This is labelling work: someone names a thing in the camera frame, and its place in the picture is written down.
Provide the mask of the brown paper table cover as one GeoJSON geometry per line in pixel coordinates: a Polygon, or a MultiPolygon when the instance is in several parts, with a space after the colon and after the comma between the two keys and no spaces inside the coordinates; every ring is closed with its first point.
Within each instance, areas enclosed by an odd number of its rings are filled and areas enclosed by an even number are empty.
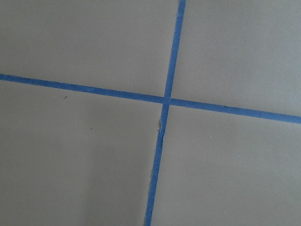
{"type": "Polygon", "coordinates": [[[298,0],[3,0],[3,226],[298,226],[298,0]]]}

